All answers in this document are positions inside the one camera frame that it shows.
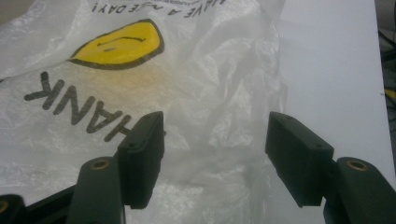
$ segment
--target white table surface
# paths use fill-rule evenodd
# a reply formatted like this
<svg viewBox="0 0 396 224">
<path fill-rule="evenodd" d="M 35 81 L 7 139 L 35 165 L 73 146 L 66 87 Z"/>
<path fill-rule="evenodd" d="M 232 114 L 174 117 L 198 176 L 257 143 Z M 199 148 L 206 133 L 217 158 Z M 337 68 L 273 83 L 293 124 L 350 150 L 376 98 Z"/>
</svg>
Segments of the white table surface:
<svg viewBox="0 0 396 224">
<path fill-rule="evenodd" d="M 285 113 L 332 145 L 335 160 L 368 161 L 395 188 L 375 1 L 286 0 L 278 31 Z M 273 223 L 324 223 L 322 207 L 299 208 L 279 179 L 273 188 Z"/>
</svg>

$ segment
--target black mechanical arm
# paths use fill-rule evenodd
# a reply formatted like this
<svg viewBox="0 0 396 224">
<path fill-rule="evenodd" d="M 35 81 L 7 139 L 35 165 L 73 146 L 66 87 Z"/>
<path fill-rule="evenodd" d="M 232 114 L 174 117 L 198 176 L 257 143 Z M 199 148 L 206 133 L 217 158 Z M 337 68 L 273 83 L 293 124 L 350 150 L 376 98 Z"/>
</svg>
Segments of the black mechanical arm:
<svg viewBox="0 0 396 224">
<path fill-rule="evenodd" d="M 270 114 L 265 152 L 300 207 L 320 206 L 327 224 L 396 223 L 396 193 L 369 162 L 332 160 L 334 149 L 290 116 Z"/>
<path fill-rule="evenodd" d="M 124 205 L 145 208 L 164 153 L 163 112 L 140 119 L 114 157 L 84 163 L 75 186 L 25 206 L 19 195 L 0 196 L 1 224 L 125 223 Z"/>
</svg>

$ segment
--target white plastic bag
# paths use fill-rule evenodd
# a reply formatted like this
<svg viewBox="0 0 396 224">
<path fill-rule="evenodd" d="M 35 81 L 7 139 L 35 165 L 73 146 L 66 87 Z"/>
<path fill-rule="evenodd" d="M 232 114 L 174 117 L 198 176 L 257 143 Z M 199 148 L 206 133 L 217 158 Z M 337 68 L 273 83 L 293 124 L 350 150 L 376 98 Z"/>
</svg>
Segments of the white plastic bag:
<svg viewBox="0 0 396 224">
<path fill-rule="evenodd" d="M 276 0 L 37 0 L 0 27 L 0 194 L 27 204 L 164 113 L 165 155 L 129 223 L 263 223 L 282 108 Z"/>
</svg>

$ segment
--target yellow smiley face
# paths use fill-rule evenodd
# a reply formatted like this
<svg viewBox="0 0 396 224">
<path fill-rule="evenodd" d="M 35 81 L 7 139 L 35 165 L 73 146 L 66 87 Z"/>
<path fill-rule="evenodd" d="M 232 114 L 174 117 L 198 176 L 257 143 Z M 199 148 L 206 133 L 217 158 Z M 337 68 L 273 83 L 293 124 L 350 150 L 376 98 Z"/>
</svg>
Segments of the yellow smiley face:
<svg viewBox="0 0 396 224">
<path fill-rule="evenodd" d="M 121 70 L 138 66 L 163 52 L 163 37 L 152 20 L 143 20 L 100 35 L 81 46 L 71 63 Z"/>
</svg>

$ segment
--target plastic bag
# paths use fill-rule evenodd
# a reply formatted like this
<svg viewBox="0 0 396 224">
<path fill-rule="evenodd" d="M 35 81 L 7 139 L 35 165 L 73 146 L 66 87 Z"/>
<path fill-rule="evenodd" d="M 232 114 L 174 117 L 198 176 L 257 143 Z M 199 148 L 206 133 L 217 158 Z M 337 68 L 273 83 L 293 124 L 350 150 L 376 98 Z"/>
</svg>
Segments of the plastic bag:
<svg viewBox="0 0 396 224">
<path fill-rule="evenodd" d="M 0 27 L 0 194 L 27 204 L 164 113 L 153 196 L 129 223 L 262 223 L 282 1 L 37 0 Z"/>
</svg>

